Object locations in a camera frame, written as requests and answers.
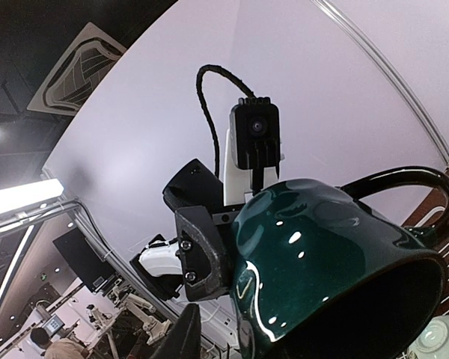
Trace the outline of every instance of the glossy green ceramic surface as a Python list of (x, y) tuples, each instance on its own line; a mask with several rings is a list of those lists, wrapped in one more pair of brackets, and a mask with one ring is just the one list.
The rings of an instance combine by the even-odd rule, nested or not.
[(409, 231), (312, 179), (263, 190), (243, 207), (233, 231), (238, 257), (231, 296), (245, 359), (262, 358), (366, 278), (435, 255)]

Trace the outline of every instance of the mug handle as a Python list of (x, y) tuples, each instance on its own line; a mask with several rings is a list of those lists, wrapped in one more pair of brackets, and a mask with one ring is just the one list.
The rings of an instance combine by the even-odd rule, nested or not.
[(371, 174), (340, 187), (356, 200), (403, 185), (425, 185), (440, 189), (446, 197), (444, 212), (425, 227), (406, 227), (426, 247), (433, 248), (449, 237), (449, 176), (433, 168), (409, 166)]

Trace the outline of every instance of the black screen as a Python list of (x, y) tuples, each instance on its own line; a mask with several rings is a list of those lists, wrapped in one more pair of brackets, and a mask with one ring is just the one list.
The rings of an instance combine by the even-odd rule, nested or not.
[(115, 273), (108, 262), (102, 262), (95, 254), (78, 228), (56, 239), (53, 244), (91, 292)]

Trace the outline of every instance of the white bowl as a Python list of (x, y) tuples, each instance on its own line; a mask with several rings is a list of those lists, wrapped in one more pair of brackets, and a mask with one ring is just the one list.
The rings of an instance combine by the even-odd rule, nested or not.
[(437, 316), (409, 347), (410, 359), (449, 359), (449, 316)]

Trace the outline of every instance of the camera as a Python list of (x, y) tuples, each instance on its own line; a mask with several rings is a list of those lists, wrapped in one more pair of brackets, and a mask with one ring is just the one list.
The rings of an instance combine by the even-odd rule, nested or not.
[(239, 169), (277, 167), (281, 159), (278, 107), (269, 97), (239, 99), (230, 113), (230, 139)]

